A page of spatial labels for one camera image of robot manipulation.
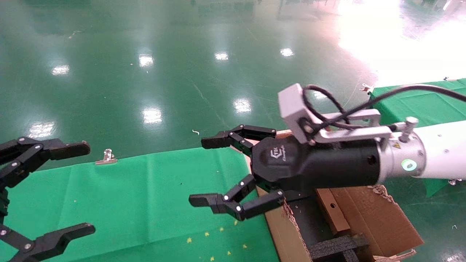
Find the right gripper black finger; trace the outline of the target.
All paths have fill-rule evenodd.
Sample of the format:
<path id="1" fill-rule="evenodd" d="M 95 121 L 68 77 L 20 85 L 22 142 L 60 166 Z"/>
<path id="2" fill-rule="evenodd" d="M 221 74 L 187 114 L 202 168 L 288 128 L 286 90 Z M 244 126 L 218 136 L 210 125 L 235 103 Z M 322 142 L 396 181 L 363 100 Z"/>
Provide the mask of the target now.
<path id="1" fill-rule="evenodd" d="M 193 194 L 189 195 L 189 203 L 192 207 L 209 207 L 214 214 L 229 214 L 238 221 L 264 214 L 284 204 L 285 193 L 280 189 L 241 204 L 255 190 L 256 184 L 257 179 L 253 174 L 248 174 L 225 195 Z"/>

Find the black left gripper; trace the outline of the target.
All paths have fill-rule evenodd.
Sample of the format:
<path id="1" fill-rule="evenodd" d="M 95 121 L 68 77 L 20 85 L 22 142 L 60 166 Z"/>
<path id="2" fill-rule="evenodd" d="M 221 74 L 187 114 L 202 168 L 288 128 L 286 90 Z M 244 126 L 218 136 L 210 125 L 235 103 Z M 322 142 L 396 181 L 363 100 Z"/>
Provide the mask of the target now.
<path id="1" fill-rule="evenodd" d="M 49 160 L 70 159 L 90 154 L 86 141 L 66 144 L 60 139 L 36 140 L 20 137 L 0 146 L 0 219 L 8 215 L 8 191 L 27 178 Z M 1 241 L 17 249 L 10 262 L 41 262 L 62 255 L 75 239 L 95 233 L 95 227 L 81 223 L 72 227 L 48 232 L 30 240 L 1 224 Z"/>

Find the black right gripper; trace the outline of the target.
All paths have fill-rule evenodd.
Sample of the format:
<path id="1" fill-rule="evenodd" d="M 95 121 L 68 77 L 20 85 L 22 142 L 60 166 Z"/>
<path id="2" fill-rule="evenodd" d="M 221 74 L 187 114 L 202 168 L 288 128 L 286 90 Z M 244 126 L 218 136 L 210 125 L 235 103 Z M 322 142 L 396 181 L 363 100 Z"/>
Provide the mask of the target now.
<path id="1" fill-rule="evenodd" d="M 240 124 L 201 139 L 204 149 L 234 147 L 251 154 L 252 174 L 266 191 L 309 192 L 315 188 L 371 186 L 379 181 L 380 157 L 374 140 L 301 144 L 276 138 L 276 130 Z"/>

